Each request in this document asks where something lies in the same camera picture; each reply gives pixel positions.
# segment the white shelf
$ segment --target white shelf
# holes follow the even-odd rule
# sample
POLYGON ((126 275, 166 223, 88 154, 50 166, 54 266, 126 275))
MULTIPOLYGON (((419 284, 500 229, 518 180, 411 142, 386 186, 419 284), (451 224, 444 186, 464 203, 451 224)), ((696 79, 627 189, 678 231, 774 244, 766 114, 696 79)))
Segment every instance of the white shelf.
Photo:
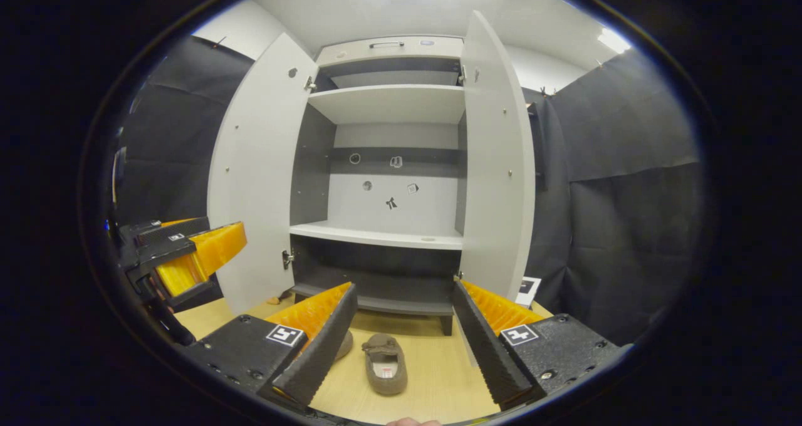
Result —
POLYGON ((465 112, 461 86, 383 85, 327 90, 309 104, 341 123, 458 123, 465 112))
POLYGON ((386 232, 370 232, 367 230, 343 229, 329 226, 329 221, 298 224, 289 227, 290 234, 304 237, 325 238, 326 240, 348 241, 375 246, 393 246, 398 248, 462 250, 462 235, 456 230, 449 235, 410 235, 387 234, 386 232))

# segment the slipper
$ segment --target slipper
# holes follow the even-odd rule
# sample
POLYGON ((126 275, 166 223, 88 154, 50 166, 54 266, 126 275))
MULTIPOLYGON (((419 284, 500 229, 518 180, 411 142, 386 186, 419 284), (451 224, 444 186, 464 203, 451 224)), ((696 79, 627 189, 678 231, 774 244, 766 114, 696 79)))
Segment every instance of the slipper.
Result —
POLYGON ((353 334, 349 331, 346 333, 346 337, 343 338, 343 342, 340 343, 340 348, 337 349, 337 355, 335 355, 335 361, 340 360, 343 358, 344 355, 348 354, 350 348, 353 347, 353 334))
POLYGON ((407 388, 407 366, 404 352, 395 338, 376 334, 363 343, 365 370, 370 386, 382 395, 395 395, 407 388))

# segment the ceiling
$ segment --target ceiling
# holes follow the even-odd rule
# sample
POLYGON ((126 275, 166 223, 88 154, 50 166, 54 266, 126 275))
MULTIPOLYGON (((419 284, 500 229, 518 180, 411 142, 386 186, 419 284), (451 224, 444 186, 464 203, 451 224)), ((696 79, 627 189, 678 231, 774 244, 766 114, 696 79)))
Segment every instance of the ceiling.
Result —
POLYGON ((602 26, 562 0, 253 0, 306 46, 402 34, 464 36, 479 10, 502 43, 590 70, 615 54, 599 43, 602 26))

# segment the cabinet leg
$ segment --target cabinet leg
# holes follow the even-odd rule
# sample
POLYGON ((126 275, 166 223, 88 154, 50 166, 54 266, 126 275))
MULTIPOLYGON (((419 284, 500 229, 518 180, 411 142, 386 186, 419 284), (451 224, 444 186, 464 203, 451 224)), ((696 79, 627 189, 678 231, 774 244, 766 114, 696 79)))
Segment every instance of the cabinet leg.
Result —
POLYGON ((454 317, 452 315, 440 317, 440 325, 441 327, 443 327, 443 335, 445 335, 446 337, 450 337, 453 323, 454 323, 454 317))

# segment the wooden floor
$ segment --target wooden floor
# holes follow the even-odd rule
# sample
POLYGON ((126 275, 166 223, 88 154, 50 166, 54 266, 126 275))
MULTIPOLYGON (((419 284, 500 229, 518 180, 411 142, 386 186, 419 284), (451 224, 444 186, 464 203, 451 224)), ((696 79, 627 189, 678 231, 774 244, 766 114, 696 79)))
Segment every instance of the wooden floor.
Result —
MULTIPOLYGON (((266 318, 293 304, 293 298, 280 305, 261 304, 248 314, 266 318)), ((533 310, 551 314, 538 304, 533 310)), ((202 338, 234 318, 226 300, 175 314, 197 338, 202 338)), ((454 325, 453 335, 445 337, 435 317, 392 315, 359 311, 350 331, 353 348, 335 362, 310 404, 338 417, 385 424, 399 418, 441 423, 470 420, 498 412, 484 385, 479 367, 471 364, 462 331, 454 325), (373 334, 393 335, 404 350, 409 382, 407 389, 393 397, 374 392, 367 382, 361 345, 373 334)))

